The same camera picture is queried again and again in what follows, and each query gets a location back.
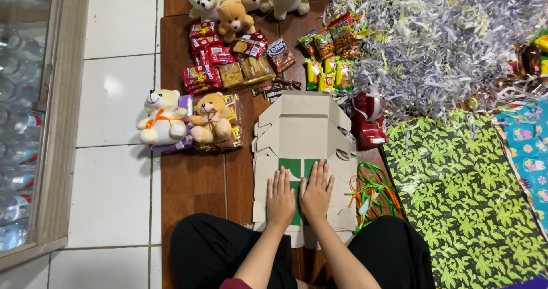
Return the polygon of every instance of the floor tile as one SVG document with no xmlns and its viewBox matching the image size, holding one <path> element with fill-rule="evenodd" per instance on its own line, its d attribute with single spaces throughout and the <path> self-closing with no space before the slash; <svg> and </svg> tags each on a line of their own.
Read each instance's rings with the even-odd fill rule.
<svg viewBox="0 0 548 289">
<path fill-rule="evenodd" d="M 161 76 L 160 76 L 160 54 L 156 54 L 156 64 L 155 64 L 156 74 L 154 79 L 154 90 L 162 89 Z"/>
<path fill-rule="evenodd" d="M 162 289 L 162 247 L 150 248 L 150 289 Z"/>
<path fill-rule="evenodd" d="M 147 289 L 148 247 L 51 254 L 49 289 Z"/>
<path fill-rule="evenodd" d="M 84 61 L 77 147 L 138 144 L 154 55 Z"/>
<path fill-rule="evenodd" d="M 0 273 L 0 288 L 46 289 L 48 265 L 49 254 L 3 271 Z"/>
<path fill-rule="evenodd" d="M 77 149 L 67 247 L 148 245 L 150 170 L 146 145 Z"/>
<path fill-rule="evenodd" d="M 84 59 L 153 54 L 156 0 L 89 0 Z"/>
<path fill-rule="evenodd" d="M 160 19 L 164 17 L 164 0 L 158 0 L 156 9 L 156 53 L 160 53 Z"/>
<path fill-rule="evenodd" d="M 151 244 L 162 243 L 162 173 L 160 171 L 160 152 L 152 154 L 152 221 Z"/>
</svg>

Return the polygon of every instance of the right hand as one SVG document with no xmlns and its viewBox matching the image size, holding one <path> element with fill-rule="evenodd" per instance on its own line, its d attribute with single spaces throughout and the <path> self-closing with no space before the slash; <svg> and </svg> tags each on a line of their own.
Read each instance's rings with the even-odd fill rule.
<svg viewBox="0 0 548 289">
<path fill-rule="evenodd" d="M 324 159 L 320 159 L 319 163 L 324 164 Z M 325 219 L 327 209 L 329 209 L 335 175 L 329 177 L 328 184 L 328 171 L 329 165 L 325 164 L 321 166 L 318 162 L 315 162 L 312 166 L 308 187 L 306 187 L 306 178 L 301 178 L 299 194 L 300 209 L 305 214 L 309 223 L 313 223 L 318 219 Z"/>
</svg>

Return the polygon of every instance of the brown patterned package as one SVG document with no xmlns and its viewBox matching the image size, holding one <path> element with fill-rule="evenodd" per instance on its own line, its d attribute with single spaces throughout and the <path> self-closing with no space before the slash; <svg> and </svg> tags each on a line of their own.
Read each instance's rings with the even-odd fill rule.
<svg viewBox="0 0 548 289">
<path fill-rule="evenodd" d="M 200 101 L 200 97 L 194 98 L 194 111 L 197 110 L 197 104 Z M 240 102 L 237 94 L 226 94 L 223 97 L 226 106 L 232 111 L 232 117 L 228 118 L 230 124 L 232 124 L 232 134 L 228 140 L 215 145 L 213 143 L 197 143 L 195 149 L 202 152 L 210 151 L 224 151 L 240 149 L 243 146 L 243 131 L 242 131 L 242 102 Z"/>
</svg>

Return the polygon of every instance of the chocolate snack bar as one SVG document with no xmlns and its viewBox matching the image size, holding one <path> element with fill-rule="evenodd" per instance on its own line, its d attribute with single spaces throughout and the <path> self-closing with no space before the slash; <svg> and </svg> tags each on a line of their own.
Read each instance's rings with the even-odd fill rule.
<svg viewBox="0 0 548 289">
<path fill-rule="evenodd" d="M 283 86 L 280 89 L 272 90 L 272 91 L 269 91 L 269 92 L 264 91 L 263 93 L 265 95 L 265 99 L 270 99 L 273 96 L 281 96 L 282 92 L 288 91 L 288 90 L 292 90 L 291 86 Z"/>
<path fill-rule="evenodd" d="M 268 86 L 253 89 L 253 90 L 251 90 L 251 92 L 253 93 L 253 96 L 258 96 L 261 93 L 263 93 L 264 91 L 270 91 L 272 89 L 279 89 L 279 88 L 282 88 L 282 87 L 283 87 L 283 85 L 281 83 L 273 83 L 273 84 L 270 84 Z"/>
<path fill-rule="evenodd" d="M 274 77 L 272 81 L 279 82 L 281 84 L 292 84 L 293 87 L 295 87 L 295 89 L 297 90 L 300 90 L 303 87 L 302 83 L 299 83 L 298 81 L 294 81 L 294 80 L 285 79 L 280 75 L 277 75 L 276 77 Z"/>
<path fill-rule="evenodd" d="M 279 97 L 279 96 L 273 96 L 273 97 L 271 97 L 270 99 L 268 99 L 267 102 L 268 102 L 269 104 L 274 103 L 274 101 L 276 101 L 276 100 L 278 99 L 278 97 Z"/>
</svg>

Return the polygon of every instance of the left hand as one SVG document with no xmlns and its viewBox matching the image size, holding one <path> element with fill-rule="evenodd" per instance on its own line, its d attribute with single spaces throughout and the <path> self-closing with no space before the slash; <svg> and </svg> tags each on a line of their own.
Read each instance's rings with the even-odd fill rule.
<svg viewBox="0 0 548 289">
<path fill-rule="evenodd" d="M 290 225 L 295 215 L 295 190 L 289 188 L 289 175 L 282 166 L 269 179 L 266 197 L 266 219 L 268 225 L 279 227 L 283 231 Z"/>
</svg>

